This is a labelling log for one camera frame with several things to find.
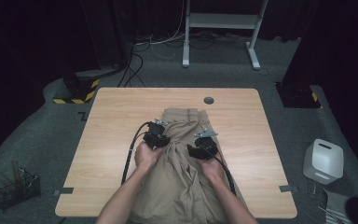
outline metal bracket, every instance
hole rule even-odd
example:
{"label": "metal bracket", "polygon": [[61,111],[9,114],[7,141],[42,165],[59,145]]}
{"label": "metal bracket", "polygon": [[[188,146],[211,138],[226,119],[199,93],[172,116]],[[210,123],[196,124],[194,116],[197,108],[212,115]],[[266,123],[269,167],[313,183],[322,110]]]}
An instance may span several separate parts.
{"label": "metal bracket", "polygon": [[160,120],[160,119],[155,119],[155,123],[158,124],[158,125],[161,125],[161,126],[167,126],[168,123]]}
{"label": "metal bracket", "polygon": [[208,130],[205,129],[202,133],[195,133],[194,136],[195,137],[212,137],[212,136],[217,136],[218,133],[214,132],[213,130]]}
{"label": "metal bracket", "polygon": [[281,190],[281,192],[287,192],[287,191],[291,191],[292,193],[298,192],[298,187],[291,186],[291,185],[279,186],[279,189]]}

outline beige fabric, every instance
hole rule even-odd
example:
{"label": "beige fabric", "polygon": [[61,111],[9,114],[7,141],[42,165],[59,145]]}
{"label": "beige fabric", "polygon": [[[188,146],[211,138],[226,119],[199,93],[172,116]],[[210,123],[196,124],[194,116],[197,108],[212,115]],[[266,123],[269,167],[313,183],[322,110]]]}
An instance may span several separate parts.
{"label": "beige fabric", "polygon": [[[227,223],[223,207],[199,163],[187,153],[187,144],[195,146],[194,133],[212,130],[207,113],[197,109],[168,108],[162,120],[168,123],[165,134],[171,142],[143,183],[130,220],[141,223]],[[236,192],[245,204],[237,186]]]}

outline forearm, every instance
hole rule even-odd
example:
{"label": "forearm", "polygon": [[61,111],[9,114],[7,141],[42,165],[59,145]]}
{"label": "forearm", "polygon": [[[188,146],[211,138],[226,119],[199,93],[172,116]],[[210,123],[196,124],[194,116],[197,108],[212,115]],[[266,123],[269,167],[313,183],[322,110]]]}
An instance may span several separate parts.
{"label": "forearm", "polygon": [[147,175],[145,169],[136,168],[130,178],[115,192],[107,202],[97,224],[126,223],[130,216],[136,193]]}
{"label": "forearm", "polygon": [[230,224],[246,223],[254,224],[257,220],[249,210],[238,200],[238,198],[227,187],[223,179],[211,181],[216,195],[225,209]]}

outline black cable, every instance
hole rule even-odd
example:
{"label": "black cable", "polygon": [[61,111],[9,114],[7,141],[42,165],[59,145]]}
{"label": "black cable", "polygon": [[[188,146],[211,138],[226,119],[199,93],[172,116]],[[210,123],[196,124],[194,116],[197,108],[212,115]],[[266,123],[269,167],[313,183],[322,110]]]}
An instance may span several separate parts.
{"label": "black cable", "polygon": [[179,39],[178,37],[176,36],[171,36],[171,37],[158,37],[158,38],[148,38],[148,39],[145,39],[145,41],[141,41],[141,42],[137,42],[135,45],[136,46],[139,46],[139,45],[143,45],[143,44],[149,44],[149,45],[153,45],[153,44],[157,44],[157,43],[166,43],[166,42],[171,42],[173,40],[177,40]]}
{"label": "black cable", "polygon": [[130,78],[126,81],[126,83],[124,84],[124,87],[127,87],[127,84],[129,84],[129,82],[131,82],[131,79],[135,76],[137,76],[138,72],[141,70],[141,68],[144,66],[144,59],[136,53],[133,53],[134,56],[137,56],[139,59],[141,59],[141,65],[139,66],[139,68],[135,71],[134,74],[132,74],[132,76],[130,76]]}
{"label": "black cable", "polygon": [[[180,42],[181,45],[178,45],[178,46],[172,46],[172,45],[169,45],[168,43],[170,42]],[[184,42],[183,41],[170,41],[170,42],[167,42],[167,43],[164,43],[165,46],[168,46],[170,48],[174,48],[174,49],[179,49],[181,48],[183,45],[184,45]]]}
{"label": "black cable", "polygon": [[124,77],[126,76],[126,74],[127,74],[127,71],[129,70],[129,68],[130,68],[130,65],[131,65],[131,62],[132,62],[132,54],[133,54],[133,48],[134,48],[134,46],[135,45],[132,45],[132,48],[131,48],[131,53],[130,53],[130,60],[129,60],[129,63],[128,63],[128,65],[127,65],[127,68],[126,68],[126,70],[124,71],[124,74],[123,74],[123,76],[121,77],[121,80],[118,82],[118,84],[117,84],[117,86],[118,87],[120,87],[120,85],[121,85],[121,83],[123,82],[123,80],[124,80]]}
{"label": "black cable", "polygon": [[210,48],[210,47],[213,46],[213,44],[214,44],[214,37],[213,37],[213,35],[208,35],[208,36],[209,36],[209,37],[196,36],[196,39],[197,39],[198,41],[200,41],[200,42],[211,41],[211,40],[212,40],[212,42],[211,42],[208,46],[206,46],[206,47],[204,47],[204,48],[195,47],[194,45],[191,45],[191,44],[189,44],[189,46],[190,46],[191,48],[193,48],[193,49],[208,49],[208,48]]}
{"label": "black cable", "polygon": [[138,136],[136,136],[136,139],[138,139],[138,138],[139,138],[140,136],[142,136],[143,134],[146,134],[146,132],[138,134]]}
{"label": "black cable", "polygon": [[130,79],[130,78],[131,78],[131,76],[132,76],[131,72],[133,72],[133,73],[134,73],[134,71],[133,71],[133,70],[132,70],[132,68],[130,67],[129,79]]}
{"label": "black cable", "polygon": [[138,133],[143,129],[143,127],[146,124],[150,124],[151,122],[145,122],[143,125],[141,125],[141,127],[139,127],[138,131],[136,132],[136,134],[133,136],[131,145],[130,145],[130,149],[129,149],[129,154],[127,156],[127,161],[126,161],[126,166],[124,167],[124,171],[123,171],[123,177],[121,178],[121,185],[124,184],[124,182],[126,182],[127,179],[127,172],[129,171],[129,166],[130,166],[130,161],[131,161],[131,155],[132,155],[132,151],[133,151],[133,147],[135,145],[136,139],[141,135]]}
{"label": "black cable", "polygon": [[231,172],[228,170],[228,168],[225,166],[225,164],[224,164],[222,161],[220,161],[219,159],[217,159],[217,157],[216,157],[214,154],[212,154],[211,152],[209,152],[205,147],[203,147],[203,146],[201,146],[201,147],[202,147],[206,152],[208,152],[209,155],[211,155],[212,157],[214,157],[214,159],[217,160],[217,161],[220,163],[220,165],[222,165],[223,169],[224,169],[225,172],[226,172],[226,176],[227,176],[227,180],[228,180],[229,187],[231,188],[231,192],[232,192],[235,196],[237,196],[237,193],[235,192],[235,187],[234,187],[234,179],[233,179],[233,177],[232,177],[232,175],[231,175]]}
{"label": "black cable", "polygon": [[142,85],[144,85],[144,87],[146,87],[146,85],[145,85],[144,82],[141,80],[141,78],[140,78],[138,75],[136,75],[136,77],[138,77],[138,79],[141,81]]}
{"label": "black cable", "polygon": [[239,35],[234,40],[216,40],[216,43],[219,43],[219,44],[237,44],[237,43],[240,43],[240,42],[246,42],[250,38],[250,36],[247,36],[243,40],[239,40],[241,37],[242,36]]}
{"label": "black cable", "polygon": [[66,220],[66,217],[63,217],[58,224],[62,224]]}

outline gray carpet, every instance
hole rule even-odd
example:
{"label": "gray carpet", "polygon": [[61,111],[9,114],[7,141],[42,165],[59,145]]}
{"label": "gray carpet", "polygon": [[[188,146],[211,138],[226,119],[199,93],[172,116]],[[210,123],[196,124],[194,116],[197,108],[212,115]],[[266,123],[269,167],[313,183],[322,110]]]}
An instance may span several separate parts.
{"label": "gray carpet", "polygon": [[[165,45],[154,45],[152,49],[138,52],[144,59],[139,72],[146,87],[209,87],[209,88],[253,88],[257,89],[266,111],[283,169],[288,182],[298,188],[293,193],[298,215],[294,219],[259,219],[260,223],[325,223],[325,214],[317,208],[325,207],[322,193],[309,196],[312,184],[302,174],[305,150],[316,138],[339,145],[344,150],[344,176],[325,186],[332,192],[346,196],[358,196],[358,160],[355,158],[345,137],[332,115],[321,87],[312,86],[323,108],[284,108],[275,90],[274,82],[282,81],[287,66],[293,57],[298,41],[283,43],[257,40],[255,50],[261,66],[253,70],[243,41],[237,43],[216,42],[208,49],[191,49],[190,66],[182,67],[182,49]],[[205,47],[205,42],[192,41],[194,46]],[[146,48],[138,46],[135,50]],[[140,64],[133,58],[132,68]],[[101,79],[98,88],[115,87],[121,75]],[[90,112],[92,101],[87,105],[55,105],[52,98],[62,81],[56,80],[46,86],[46,103],[30,116],[0,146],[0,188],[13,179],[11,161],[18,161],[32,174],[41,177],[42,196],[17,204],[5,211],[0,210],[0,223],[59,223],[55,215],[58,197],[55,189],[63,186],[76,147],[85,127],[82,115]],[[133,87],[142,87],[138,78],[131,82]],[[94,223],[95,217],[68,217],[63,223]]]}

